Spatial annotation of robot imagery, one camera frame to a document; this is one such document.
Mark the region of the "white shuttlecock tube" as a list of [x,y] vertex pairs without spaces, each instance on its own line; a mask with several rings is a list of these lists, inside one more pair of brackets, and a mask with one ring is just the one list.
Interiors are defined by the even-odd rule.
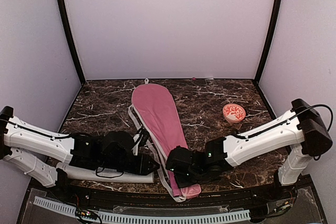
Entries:
[[154,183],[154,173],[136,175],[126,172],[117,172],[113,169],[104,169],[102,172],[96,173],[94,170],[74,167],[61,162],[56,165],[56,168],[62,169],[68,175],[68,178],[75,180],[133,184]]

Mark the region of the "pink racket cover bag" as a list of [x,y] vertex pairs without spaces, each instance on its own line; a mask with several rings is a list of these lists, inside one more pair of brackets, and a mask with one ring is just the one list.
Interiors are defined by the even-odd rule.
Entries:
[[175,101],[169,90],[159,84],[150,83],[137,86],[128,108],[129,117],[135,127],[144,127],[150,140],[146,144],[154,155],[154,160],[161,166],[157,170],[163,187],[176,202],[184,202],[201,193],[199,184],[179,188],[174,173],[165,168],[168,155],[175,147],[187,148]]

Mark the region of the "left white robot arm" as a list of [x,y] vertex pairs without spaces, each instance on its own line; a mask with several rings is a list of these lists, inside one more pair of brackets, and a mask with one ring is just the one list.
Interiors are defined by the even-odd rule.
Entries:
[[74,197],[67,179],[112,183],[153,183],[159,163],[139,153],[149,134],[138,130],[106,135],[60,134],[30,125],[14,116],[14,109],[1,110],[1,159],[16,165],[44,187],[53,187],[63,201]]

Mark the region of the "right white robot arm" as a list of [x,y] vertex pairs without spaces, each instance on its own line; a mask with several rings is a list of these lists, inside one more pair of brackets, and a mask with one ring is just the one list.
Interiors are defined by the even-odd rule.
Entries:
[[165,168],[173,172],[179,187],[203,184],[252,158],[289,146],[291,152],[275,172],[275,183],[268,187],[269,197],[280,199],[308,163],[319,159],[333,145],[330,128],[316,110],[322,104],[309,105],[303,99],[291,104],[292,108],[275,120],[244,133],[211,140],[202,152],[177,146],[170,151]]

